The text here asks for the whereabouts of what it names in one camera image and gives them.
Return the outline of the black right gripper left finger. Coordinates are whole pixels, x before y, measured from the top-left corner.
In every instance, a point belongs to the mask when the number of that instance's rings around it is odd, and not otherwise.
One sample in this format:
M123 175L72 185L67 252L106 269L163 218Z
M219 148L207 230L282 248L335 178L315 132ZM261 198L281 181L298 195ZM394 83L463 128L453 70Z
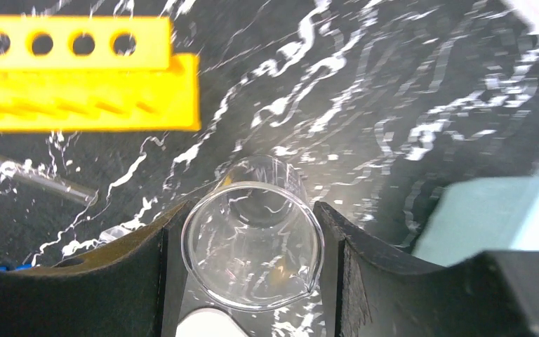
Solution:
M187 281L186 201L52 267L0 271L0 336L174 336Z

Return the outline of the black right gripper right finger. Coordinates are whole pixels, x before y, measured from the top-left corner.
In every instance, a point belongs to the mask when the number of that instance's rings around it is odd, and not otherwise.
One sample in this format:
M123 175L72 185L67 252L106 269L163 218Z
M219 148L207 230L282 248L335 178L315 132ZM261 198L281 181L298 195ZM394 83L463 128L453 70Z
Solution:
M485 251L442 267L318 201L328 336L539 336L539 251Z

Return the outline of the white bin lid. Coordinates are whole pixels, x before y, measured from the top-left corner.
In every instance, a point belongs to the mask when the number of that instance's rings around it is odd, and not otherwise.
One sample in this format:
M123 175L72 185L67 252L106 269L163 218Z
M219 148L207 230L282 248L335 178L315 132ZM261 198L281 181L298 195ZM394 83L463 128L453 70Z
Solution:
M177 326L176 337L248 337L226 313L215 308L201 308L189 313Z

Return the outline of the clear large test tube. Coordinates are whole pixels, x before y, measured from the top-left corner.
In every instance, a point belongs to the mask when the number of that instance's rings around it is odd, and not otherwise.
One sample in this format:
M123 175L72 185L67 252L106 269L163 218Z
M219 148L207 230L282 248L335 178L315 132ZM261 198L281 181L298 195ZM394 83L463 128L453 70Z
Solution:
M84 206L92 206L98 200L98 191L69 180L41 173L35 168L24 166L0 155L0 176L12 178L27 185L40 188Z

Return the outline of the yellow test tube rack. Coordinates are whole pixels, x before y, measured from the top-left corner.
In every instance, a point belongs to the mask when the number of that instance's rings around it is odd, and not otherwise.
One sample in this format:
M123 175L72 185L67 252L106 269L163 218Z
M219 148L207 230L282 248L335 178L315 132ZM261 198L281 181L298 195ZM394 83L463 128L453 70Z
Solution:
M168 18L0 15L0 132L198 131L199 57Z

